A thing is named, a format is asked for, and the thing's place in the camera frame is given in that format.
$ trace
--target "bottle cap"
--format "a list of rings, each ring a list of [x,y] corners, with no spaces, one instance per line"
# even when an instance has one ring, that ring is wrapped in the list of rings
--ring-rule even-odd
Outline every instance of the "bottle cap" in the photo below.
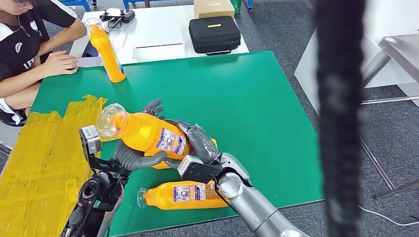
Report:
[[[102,21],[99,18],[89,18],[84,24],[90,31],[99,31],[102,29]]]
[[[140,190],[138,190],[138,194],[137,194],[137,204],[139,208],[145,208],[146,206],[148,206],[147,204],[147,193],[148,193],[148,189],[146,188],[140,188]]]
[[[121,135],[127,126],[128,114],[120,104],[106,106],[96,121],[96,129],[102,137]]]

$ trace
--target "black cable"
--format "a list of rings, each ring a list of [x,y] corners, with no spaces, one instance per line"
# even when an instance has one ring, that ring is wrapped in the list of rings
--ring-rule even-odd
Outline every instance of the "black cable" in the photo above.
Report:
[[[364,0],[319,0],[316,9],[320,156],[330,237],[358,233]]]
[[[225,199],[225,197],[223,195],[221,195],[221,193],[218,191],[218,181],[215,175],[210,174],[209,175],[211,177],[211,179],[214,181],[214,190],[215,193],[217,193],[220,198],[234,211],[238,214],[238,212],[236,211],[236,209],[234,209],[234,207]]]

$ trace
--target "plastic bottle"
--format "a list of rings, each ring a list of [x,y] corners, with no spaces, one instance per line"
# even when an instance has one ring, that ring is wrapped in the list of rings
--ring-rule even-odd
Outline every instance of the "plastic bottle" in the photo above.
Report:
[[[90,18],[86,20],[85,25],[90,30],[90,43],[102,57],[109,80],[115,83],[123,81],[126,77],[125,72],[112,48],[108,35],[102,29],[102,21],[98,18]]]
[[[215,192],[214,182],[208,184],[180,181],[164,183],[154,189],[141,188],[137,194],[140,208],[156,206],[161,210],[226,207]]]
[[[146,155],[166,151],[168,158],[182,160],[190,151],[184,133],[177,126],[147,113],[127,113],[119,104],[100,112],[96,129],[102,137],[121,138],[127,146]],[[164,162],[153,167],[169,168]]]

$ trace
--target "yellow tape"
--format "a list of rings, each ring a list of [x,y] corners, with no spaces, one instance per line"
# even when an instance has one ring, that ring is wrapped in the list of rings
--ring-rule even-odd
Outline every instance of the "yellow tape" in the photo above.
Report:
[[[57,112],[31,113],[0,176],[0,233],[59,236],[91,176],[78,129],[95,124],[106,99],[85,96]]]
[[[221,24],[216,24],[216,25],[208,25],[207,27],[212,28],[212,27],[220,27],[220,26],[221,26]]]

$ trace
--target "green tabletop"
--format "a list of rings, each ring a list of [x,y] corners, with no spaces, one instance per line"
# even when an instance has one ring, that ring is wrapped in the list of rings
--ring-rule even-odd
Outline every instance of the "green tabletop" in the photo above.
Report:
[[[200,124],[247,168],[252,184],[276,206],[321,200],[317,135],[272,52],[254,52],[124,65],[127,78],[113,84],[103,67],[43,81],[32,111],[58,111],[87,94],[138,112],[163,98],[168,119]],[[116,142],[103,143],[111,157]],[[111,236],[216,220],[229,207],[164,211],[139,209],[141,187],[179,180],[175,170],[142,169],[130,176]]]

